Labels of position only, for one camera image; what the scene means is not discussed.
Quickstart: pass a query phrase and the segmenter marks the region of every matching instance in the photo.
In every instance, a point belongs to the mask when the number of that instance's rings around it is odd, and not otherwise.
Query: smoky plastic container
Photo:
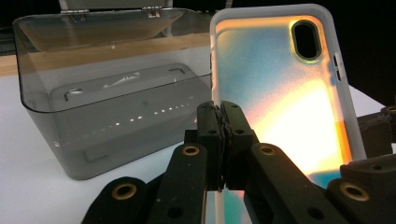
[[[211,99],[209,21],[195,12],[29,16],[14,32],[21,102],[72,178],[181,142]]]

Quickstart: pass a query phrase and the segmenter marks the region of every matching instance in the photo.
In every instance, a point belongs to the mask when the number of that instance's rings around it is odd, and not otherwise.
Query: white surface
[[[382,105],[351,88],[358,116]],[[21,105],[18,77],[0,78],[0,223],[80,223],[111,180],[145,182],[162,173],[173,149],[162,150],[95,178],[70,179]]]

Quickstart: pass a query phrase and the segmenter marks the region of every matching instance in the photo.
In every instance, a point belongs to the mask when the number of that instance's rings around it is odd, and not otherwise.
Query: iridescent phone case
[[[211,53],[215,103],[240,105],[260,141],[282,148],[306,175],[365,158],[327,9],[222,10],[211,22]]]

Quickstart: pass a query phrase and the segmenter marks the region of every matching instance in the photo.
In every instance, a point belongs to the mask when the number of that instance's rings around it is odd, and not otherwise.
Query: black mechanical part
[[[274,223],[274,212],[254,178],[249,178],[247,181],[244,203],[253,224]]]
[[[142,209],[139,214],[139,217],[135,220],[134,223],[146,222],[146,220],[149,217],[149,212],[151,211],[152,205],[156,200],[157,191],[162,181],[163,181],[163,174],[157,176],[156,178],[152,179],[150,182],[146,184],[146,189],[147,189],[146,198],[145,201],[143,201]]]
[[[212,101],[197,107],[197,143],[207,150],[207,190],[221,191],[224,186],[222,179],[222,158],[224,153],[223,130],[218,124],[217,108]]]
[[[396,105],[382,108],[381,113],[389,117],[389,129],[392,132],[392,143],[396,143]]]
[[[326,197],[350,223],[394,223],[395,204],[364,186],[361,182],[341,178],[329,183]]]
[[[206,199],[206,149],[177,147],[163,174],[147,223],[203,223]]]
[[[383,112],[358,117],[367,158],[392,154],[390,120],[390,115]]]
[[[136,178],[122,177],[108,183],[93,201],[83,224],[142,223],[140,213],[147,194],[146,184]]]
[[[197,143],[197,130],[186,130],[184,132],[184,144]]]
[[[247,164],[274,212],[273,223],[347,223],[280,148],[255,144]]]
[[[376,195],[396,204],[395,154],[365,161],[353,161],[348,165],[342,165],[340,171],[341,177],[360,181],[372,189]]]
[[[231,102],[221,102],[221,114],[229,124],[226,133],[231,136],[226,140],[225,182],[228,189],[245,189],[248,182],[248,165],[246,156],[253,140],[257,139],[250,129],[248,121],[239,105]]]

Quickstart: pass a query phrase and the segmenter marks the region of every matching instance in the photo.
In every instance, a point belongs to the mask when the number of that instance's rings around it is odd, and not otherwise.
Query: camera cutout
[[[313,61],[321,53],[318,28],[311,21],[297,21],[291,27],[294,49],[298,56]]]

